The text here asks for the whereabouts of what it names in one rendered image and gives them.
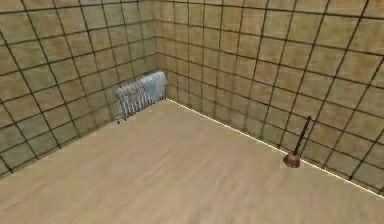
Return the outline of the grey ribbed radiator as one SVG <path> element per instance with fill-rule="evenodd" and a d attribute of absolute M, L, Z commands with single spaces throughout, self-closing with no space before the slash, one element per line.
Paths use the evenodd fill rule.
<path fill-rule="evenodd" d="M 164 72 L 156 71 L 130 82 L 115 91 L 119 116 L 129 117 L 165 98 L 167 78 Z"/>

